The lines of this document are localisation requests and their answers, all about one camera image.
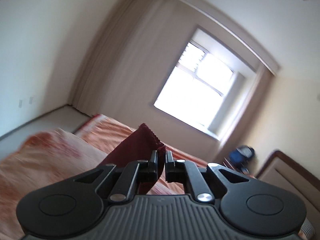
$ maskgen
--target brown headboard frame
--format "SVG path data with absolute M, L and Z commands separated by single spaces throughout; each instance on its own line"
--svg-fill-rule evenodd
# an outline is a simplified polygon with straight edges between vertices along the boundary
M 258 179 L 263 172 L 268 168 L 268 166 L 271 164 L 271 162 L 278 157 L 283 162 L 285 162 L 288 166 L 290 166 L 292 169 L 294 169 L 297 173 L 299 173 L 302 177 L 304 177 L 309 183 L 314 186 L 317 190 L 320 191 L 320 180 L 314 176 L 312 173 L 307 171 L 304 167 L 302 167 L 299 163 L 295 162 L 293 159 L 285 155 L 283 152 L 276 150 L 274 151 L 267 161 L 264 163 L 258 174 L 256 175 L 256 178 Z

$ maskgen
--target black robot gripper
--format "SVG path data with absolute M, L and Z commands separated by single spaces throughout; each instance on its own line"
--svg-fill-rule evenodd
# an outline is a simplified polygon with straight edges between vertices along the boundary
M 16 210 L 24 239 L 299 239 L 306 208 L 295 194 L 167 151 L 166 180 L 185 194 L 139 195 L 141 183 L 157 181 L 157 165 L 153 151 L 149 161 L 98 166 L 30 192 Z

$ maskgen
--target floor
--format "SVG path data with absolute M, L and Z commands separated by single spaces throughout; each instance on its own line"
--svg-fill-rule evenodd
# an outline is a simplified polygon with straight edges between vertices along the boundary
M 68 132 L 74 132 L 88 119 L 87 115 L 81 114 L 73 107 L 64 106 L 2 139 L 0 141 L 0 160 L 15 152 L 26 138 L 34 133 L 57 127 Z

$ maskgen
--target baseboard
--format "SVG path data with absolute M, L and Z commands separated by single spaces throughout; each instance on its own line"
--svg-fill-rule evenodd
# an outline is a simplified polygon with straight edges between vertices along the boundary
M 38 120 L 38 119 L 40 119 L 40 118 L 42 118 L 42 117 L 46 116 L 46 115 L 48 115 L 48 114 L 51 114 L 52 112 L 57 111 L 57 110 L 59 110 L 59 109 L 61 109 L 61 108 L 65 107 L 65 106 L 70 106 L 70 105 L 65 104 L 65 105 L 63 105 L 63 106 L 59 106 L 58 108 L 55 108 L 55 109 L 53 109 L 53 110 L 51 110 L 51 111 L 49 111 L 49 112 L 47 112 L 47 113 L 44 113 L 44 114 L 42 114 L 42 115 L 40 115 L 40 116 L 38 116 L 38 117 L 36 117 L 36 118 L 34 118 L 34 119 L 32 119 L 32 120 L 30 120 L 30 121 L 26 122 L 26 123 L 24 123 L 24 124 L 22 124 L 22 125 L 18 126 L 17 128 L 15 128 L 15 129 L 11 130 L 10 132 L 7 132 L 7 133 L 5 133 L 4 135 L 0 136 L 0 141 L 1 141 L 1 140 L 3 140 L 4 138 L 8 137 L 10 134 L 12 134 L 12 133 L 14 133 L 14 132 L 16 132 L 16 131 L 20 130 L 22 127 L 25 127 L 26 125 L 28 125 L 28 124 L 30 124 L 30 123 L 32 123 L 32 122 L 34 122 L 34 121 L 36 121 L 36 120 Z

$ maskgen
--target bright window light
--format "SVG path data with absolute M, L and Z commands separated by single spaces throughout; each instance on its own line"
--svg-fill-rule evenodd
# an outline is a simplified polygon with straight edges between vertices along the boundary
M 233 72 L 204 50 L 187 45 L 154 105 L 183 122 L 207 128 L 228 92 Z

